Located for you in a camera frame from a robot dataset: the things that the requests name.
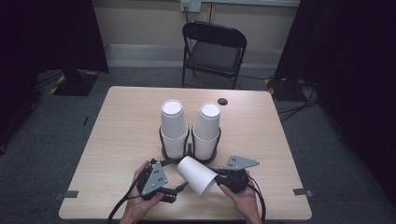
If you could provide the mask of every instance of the black backdrop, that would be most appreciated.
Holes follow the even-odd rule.
[[[0,144],[29,111],[39,73],[72,66],[108,73],[91,0],[0,3]]]
[[[343,136],[396,207],[396,3],[302,0],[276,78],[318,83]]]

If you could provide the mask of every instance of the white paper cup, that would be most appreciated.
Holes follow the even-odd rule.
[[[183,134],[182,137],[178,139],[169,139],[163,136],[163,131],[161,130],[161,136],[163,138],[163,146],[165,148],[166,155],[170,159],[181,159],[185,151],[185,142],[188,135],[188,130]]]
[[[194,151],[194,157],[198,160],[206,161],[212,157],[212,153],[200,153]]]
[[[197,134],[196,134],[196,128],[195,128],[195,125],[192,127],[192,133],[193,133],[193,137],[194,137],[194,140],[195,140],[195,142],[200,142],[200,143],[203,143],[203,144],[210,144],[210,143],[213,143],[213,142],[216,142],[217,140],[218,140],[218,138],[219,138],[219,135],[220,135],[220,131],[219,131],[219,129],[218,129],[218,131],[217,131],[217,134],[216,134],[216,137],[214,137],[214,138],[212,138],[212,139],[209,139],[209,140],[205,140],[205,139],[202,139],[202,138],[200,138]]]
[[[201,105],[194,125],[194,134],[204,141],[213,140],[219,135],[220,108],[217,104],[206,102]]]
[[[215,177],[217,175],[189,156],[185,157],[178,164],[177,171],[183,179],[189,182],[192,190],[201,198],[204,197],[215,184]]]
[[[163,102],[161,125],[163,136],[169,139],[179,139],[187,130],[183,104],[175,99]]]

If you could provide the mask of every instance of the table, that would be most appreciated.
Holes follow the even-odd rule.
[[[140,87],[112,87],[108,91],[68,189],[77,190],[78,196],[64,199],[60,217],[106,219],[130,187],[134,171],[144,161],[163,160],[158,131],[164,101],[178,99],[191,128],[201,104],[216,102],[219,98],[226,98],[228,104],[220,107],[218,154],[207,166],[220,168],[231,155],[257,160],[261,164],[248,170],[262,190],[266,218],[311,218],[306,196],[294,195],[293,190],[303,186],[268,92]],[[169,180],[165,188],[173,189],[184,183],[176,166],[164,167]],[[125,204],[114,218],[121,218]],[[215,185],[202,199],[186,187],[174,203],[159,203],[145,219],[233,220],[242,217]]]

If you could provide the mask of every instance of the power outlet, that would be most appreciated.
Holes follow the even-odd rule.
[[[200,1],[191,1],[191,12],[201,12]]]
[[[191,11],[191,1],[181,0],[180,1],[180,11]]]

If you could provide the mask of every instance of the small round object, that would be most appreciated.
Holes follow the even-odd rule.
[[[227,105],[228,104],[228,100],[225,98],[219,98],[218,99],[218,104],[219,105]]]

